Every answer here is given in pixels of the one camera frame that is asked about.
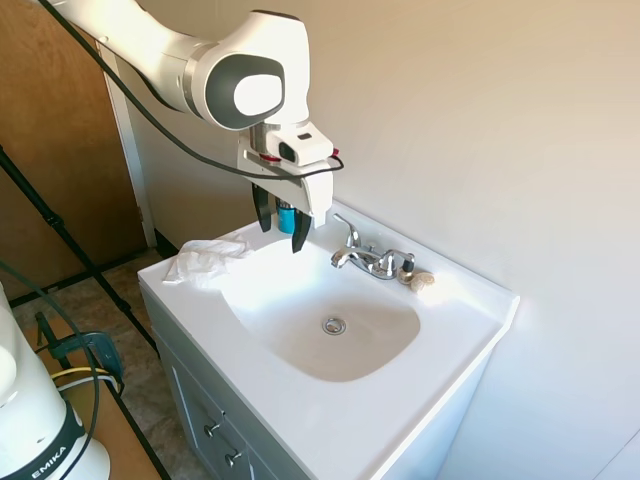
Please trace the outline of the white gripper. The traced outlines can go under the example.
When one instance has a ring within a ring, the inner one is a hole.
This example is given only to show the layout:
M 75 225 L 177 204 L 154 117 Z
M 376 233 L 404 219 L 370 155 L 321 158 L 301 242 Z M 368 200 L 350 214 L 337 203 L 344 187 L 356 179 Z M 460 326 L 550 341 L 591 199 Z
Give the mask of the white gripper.
M 328 167 L 327 161 L 302 167 L 286 160 L 270 162 L 261 158 L 247 143 L 238 144 L 237 168 L 240 170 L 273 177 L 310 173 L 310 176 L 304 178 L 285 180 L 250 178 L 253 182 L 252 199 L 257 221 L 263 232 L 270 231 L 272 227 L 270 194 L 296 208 L 292 234 L 293 253 L 302 250 L 311 226 L 317 229 L 326 223 L 327 212 L 332 206 L 333 174 L 320 173 L 320 170 Z

